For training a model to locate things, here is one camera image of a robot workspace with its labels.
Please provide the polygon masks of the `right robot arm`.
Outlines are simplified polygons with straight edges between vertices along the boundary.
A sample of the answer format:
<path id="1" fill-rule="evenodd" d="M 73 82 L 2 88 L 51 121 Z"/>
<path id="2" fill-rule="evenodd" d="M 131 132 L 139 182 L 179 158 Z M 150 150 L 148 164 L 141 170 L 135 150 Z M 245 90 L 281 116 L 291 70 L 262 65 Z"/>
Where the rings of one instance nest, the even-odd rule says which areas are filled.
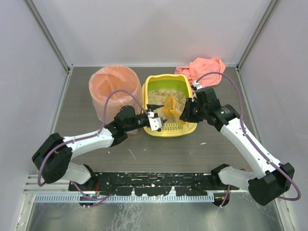
<path id="1" fill-rule="evenodd" d="M 194 91 L 193 97 L 187 98 L 180 119 L 193 123 L 206 120 L 233 143 L 252 169 L 246 172 L 223 164 L 213 169 L 215 177 L 224 185 L 249 191 L 260 205 L 267 205 L 288 191 L 294 167 L 271 155 L 241 123 L 240 114 L 231 105 L 220 104 L 213 88 L 194 88 Z"/>

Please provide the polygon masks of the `bin with pink bag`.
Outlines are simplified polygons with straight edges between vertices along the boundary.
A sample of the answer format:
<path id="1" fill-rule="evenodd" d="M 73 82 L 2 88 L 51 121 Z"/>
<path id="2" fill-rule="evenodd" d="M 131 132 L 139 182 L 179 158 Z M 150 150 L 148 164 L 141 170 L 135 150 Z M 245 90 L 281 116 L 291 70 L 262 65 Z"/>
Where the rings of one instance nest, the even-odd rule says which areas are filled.
<path id="1" fill-rule="evenodd" d="M 141 83 L 137 74 L 122 65 L 106 66 L 89 80 L 89 91 L 97 117 L 108 124 L 123 106 L 130 105 L 139 114 L 142 104 Z"/>

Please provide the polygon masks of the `yellow green litter box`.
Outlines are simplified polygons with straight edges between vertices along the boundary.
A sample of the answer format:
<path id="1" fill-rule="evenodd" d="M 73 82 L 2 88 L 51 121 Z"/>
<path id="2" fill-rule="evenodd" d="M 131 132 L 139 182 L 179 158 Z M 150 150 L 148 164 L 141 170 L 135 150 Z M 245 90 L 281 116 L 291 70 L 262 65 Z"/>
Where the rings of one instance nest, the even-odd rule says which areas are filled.
<path id="1" fill-rule="evenodd" d="M 142 86 L 143 107 L 148 103 L 148 94 L 154 90 L 177 90 L 184 94 L 186 98 L 191 98 L 193 93 L 190 84 L 183 74 L 162 74 L 156 76 L 149 76 Z M 178 137 L 188 135 L 195 131 L 196 123 L 181 124 L 180 122 L 169 123 L 166 122 L 160 132 L 152 131 L 145 127 L 144 130 L 151 136 L 155 137 Z"/>

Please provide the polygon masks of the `orange litter scoop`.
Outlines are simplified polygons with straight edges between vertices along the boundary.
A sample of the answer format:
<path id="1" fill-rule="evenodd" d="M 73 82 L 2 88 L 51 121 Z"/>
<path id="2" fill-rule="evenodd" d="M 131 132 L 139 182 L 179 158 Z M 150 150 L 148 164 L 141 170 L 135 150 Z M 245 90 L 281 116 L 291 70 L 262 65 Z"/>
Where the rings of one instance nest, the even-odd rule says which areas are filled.
<path id="1" fill-rule="evenodd" d="M 177 100 L 174 96 L 168 94 L 164 103 L 163 112 L 167 119 L 175 117 L 180 124 L 184 125 L 186 122 L 180 119 L 180 113 L 177 110 Z"/>

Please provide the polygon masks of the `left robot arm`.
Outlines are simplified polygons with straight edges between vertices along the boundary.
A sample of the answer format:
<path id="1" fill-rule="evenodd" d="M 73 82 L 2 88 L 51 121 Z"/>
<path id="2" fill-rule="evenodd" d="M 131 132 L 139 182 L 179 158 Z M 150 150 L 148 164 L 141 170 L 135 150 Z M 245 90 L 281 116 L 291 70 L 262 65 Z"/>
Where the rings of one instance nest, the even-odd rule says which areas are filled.
<path id="1" fill-rule="evenodd" d="M 145 113 L 136 114 L 132 106 L 123 106 L 113 121 L 102 129 L 90 133 L 62 137 L 51 134 L 32 156 L 32 162 L 38 169 L 38 186 L 68 180 L 81 190 L 94 190 L 98 176 L 88 165 L 78 165 L 72 159 L 88 152 L 119 145 L 128 138 L 128 132 L 148 127 L 152 131 L 161 131 L 166 120 L 160 117 L 151 104 Z"/>

